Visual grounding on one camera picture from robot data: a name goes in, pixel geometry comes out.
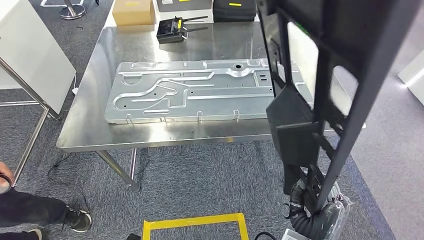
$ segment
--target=black metal frame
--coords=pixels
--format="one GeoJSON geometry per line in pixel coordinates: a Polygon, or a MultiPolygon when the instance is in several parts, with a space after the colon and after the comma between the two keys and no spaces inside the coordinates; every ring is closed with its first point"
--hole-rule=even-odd
{"type": "Polygon", "coordinates": [[[275,147],[284,165],[284,192],[303,179],[306,207],[319,213],[377,98],[421,0],[256,0],[275,99],[267,108],[275,147]],[[301,25],[318,48],[314,106],[291,75],[288,23],[301,25]],[[278,65],[284,67],[282,74],[278,65]],[[330,96],[333,69],[358,81],[347,116],[330,96]],[[334,149],[324,124],[340,136],[334,149]],[[326,176],[317,166],[320,147],[331,160],[326,176]],[[308,168],[305,174],[301,167],[308,168]]]}

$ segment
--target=black pants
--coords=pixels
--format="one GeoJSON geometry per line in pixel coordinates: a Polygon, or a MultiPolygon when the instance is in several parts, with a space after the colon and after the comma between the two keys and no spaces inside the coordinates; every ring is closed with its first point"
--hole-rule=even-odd
{"type": "MultiPolygon", "coordinates": [[[[66,204],[51,197],[34,196],[14,188],[0,194],[0,227],[19,224],[62,224],[69,212],[66,204]]],[[[0,240],[37,240],[27,232],[3,233],[0,240]]]]}

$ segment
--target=cardboard box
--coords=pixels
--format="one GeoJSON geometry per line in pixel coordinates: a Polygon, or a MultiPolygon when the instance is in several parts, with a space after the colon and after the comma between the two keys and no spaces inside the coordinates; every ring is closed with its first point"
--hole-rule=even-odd
{"type": "Polygon", "coordinates": [[[117,26],[155,23],[155,8],[152,0],[116,0],[112,15],[117,26]]]}

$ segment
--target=yellow tape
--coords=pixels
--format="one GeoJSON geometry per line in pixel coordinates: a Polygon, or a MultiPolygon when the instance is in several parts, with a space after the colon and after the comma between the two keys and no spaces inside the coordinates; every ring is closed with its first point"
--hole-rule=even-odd
{"type": "Polygon", "coordinates": [[[248,228],[246,227],[245,216],[243,213],[232,213],[214,216],[200,216],[175,220],[164,221],[144,221],[143,224],[143,239],[150,240],[151,230],[158,229],[171,229],[188,226],[206,225],[206,224],[219,224],[227,222],[238,222],[241,240],[249,240],[248,228]]]}
{"type": "Polygon", "coordinates": [[[137,5],[140,5],[138,1],[130,1],[125,3],[125,6],[137,6],[137,5]]]}

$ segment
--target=stainless steel table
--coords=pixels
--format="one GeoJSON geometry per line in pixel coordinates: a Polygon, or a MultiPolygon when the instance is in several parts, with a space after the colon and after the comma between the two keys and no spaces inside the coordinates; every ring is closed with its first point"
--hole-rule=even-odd
{"type": "MultiPolygon", "coordinates": [[[[259,22],[200,25],[199,27],[207,26],[208,29],[190,32],[184,42],[163,45],[159,45],[155,32],[104,28],[88,62],[56,146],[66,152],[97,152],[137,191],[140,187],[133,180],[137,148],[270,140],[271,133],[267,119],[119,125],[105,121],[104,112],[116,69],[122,62],[267,57],[259,22]],[[129,175],[108,154],[107,150],[111,149],[132,149],[129,175]]],[[[340,98],[343,106],[349,109],[349,97],[338,82],[335,85],[336,98],[340,98]]]]}

